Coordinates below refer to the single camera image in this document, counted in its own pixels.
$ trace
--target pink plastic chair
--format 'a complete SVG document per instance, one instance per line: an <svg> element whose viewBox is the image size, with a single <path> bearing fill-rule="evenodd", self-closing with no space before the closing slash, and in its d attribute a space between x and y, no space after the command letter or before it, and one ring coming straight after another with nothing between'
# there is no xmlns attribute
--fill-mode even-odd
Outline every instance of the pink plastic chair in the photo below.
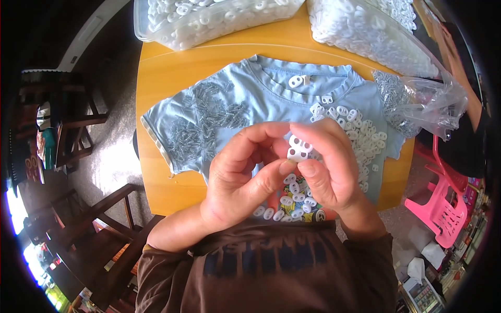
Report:
<svg viewBox="0 0 501 313"><path fill-rule="evenodd" d="M464 195L468 185L468 177L463 176L450 167L438 155L438 136L433 135L433 150L427 149L422 144L416 142L414 152L425 158L428 162L435 164L440 168L441 173L445 176L450 186L454 189L458 196Z"/></svg>
<svg viewBox="0 0 501 313"><path fill-rule="evenodd" d="M433 155L437 161L438 166L442 170L445 178L450 186L457 193L457 196L463 196L468 185L468 177L463 176L456 172L449 164L445 163L438 155L438 136L433 135Z"/></svg>
<svg viewBox="0 0 501 313"><path fill-rule="evenodd" d="M428 189L433 192L430 200L427 204L420 205L407 198L405 206L435 233L438 244L450 248L466 221L468 214L466 203L458 194L458 201L454 202L456 207L453 207L445 198L450 186L448 179L438 168L430 165L425 167L438 175L436 185L428 183Z"/></svg>

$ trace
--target cartoon print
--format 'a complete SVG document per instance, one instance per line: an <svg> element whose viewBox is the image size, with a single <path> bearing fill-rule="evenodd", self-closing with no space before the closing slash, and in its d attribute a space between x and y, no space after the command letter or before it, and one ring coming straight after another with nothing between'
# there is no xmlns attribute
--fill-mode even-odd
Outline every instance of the cartoon print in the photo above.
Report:
<svg viewBox="0 0 501 313"><path fill-rule="evenodd" d="M294 172L296 175L296 182L299 185L300 193L306 195L308 184L306 179L301 175L301 173L296 170ZM282 196L288 196L292 198L293 193L290 191L289 185L285 185L282 190L279 190L276 194L271 195L267 199L267 207L274 208L275 211L283 210L285 215L292 215L295 210L302 209L304 202L294 202L291 205L284 205L280 203L280 198ZM320 222L324 220L333 220L336 217L336 213L331 210L323 210L322 205L317 203L316 206L312 207L312 211L310 213L304 213L301 217L302 222L311 223L311 222Z"/></svg>

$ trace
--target brown t-shirt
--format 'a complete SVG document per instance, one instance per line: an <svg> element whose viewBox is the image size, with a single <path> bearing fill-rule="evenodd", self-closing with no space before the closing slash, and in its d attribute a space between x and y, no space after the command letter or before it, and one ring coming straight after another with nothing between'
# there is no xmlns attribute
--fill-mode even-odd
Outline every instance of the brown t-shirt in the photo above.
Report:
<svg viewBox="0 0 501 313"><path fill-rule="evenodd" d="M342 243L334 221L245 221L190 251L146 245L136 313L395 312L392 239Z"/></svg>

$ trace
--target hand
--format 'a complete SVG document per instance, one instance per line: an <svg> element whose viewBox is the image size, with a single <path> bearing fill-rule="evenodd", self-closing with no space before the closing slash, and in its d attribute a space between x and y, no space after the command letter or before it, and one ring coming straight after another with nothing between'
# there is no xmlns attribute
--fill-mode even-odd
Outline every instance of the hand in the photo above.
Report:
<svg viewBox="0 0 501 313"><path fill-rule="evenodd" d="M211 232L227 229L247 218L294 171L283 138L288 123L268 122L246 127L214 157L209 170L207 198L200 213ZM255 177L252 170L263 162Z"/></svg>
<svg viewBox="0 0 501 313"><path fill-rule="evenodd" d="M315 159L298 164L318 203L339 213L365 198L358 186L358 165L350 139L338 123L332 119L310 125L291 123L290 129L323 157L324 164Z"/></svg>

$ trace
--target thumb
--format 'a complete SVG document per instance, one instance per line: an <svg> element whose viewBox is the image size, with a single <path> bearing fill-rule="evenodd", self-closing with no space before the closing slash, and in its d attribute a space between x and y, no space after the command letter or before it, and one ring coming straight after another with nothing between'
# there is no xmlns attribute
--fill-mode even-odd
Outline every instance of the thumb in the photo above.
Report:
<svg viewBox="0 0 501 313"><path fill-rule="evenodd" d="M243 199L256 208L284 184L284 179L296 168L293 160L279 159L263 167L247 184L240 188Z"/></svg>
<svg viewBox="0 0 501 313"><path fill-rule="evenodd" d="M298 164L298 170L306 179L313 198L323 206L335 203L329 170L318 160L308 159Z"/></svg>

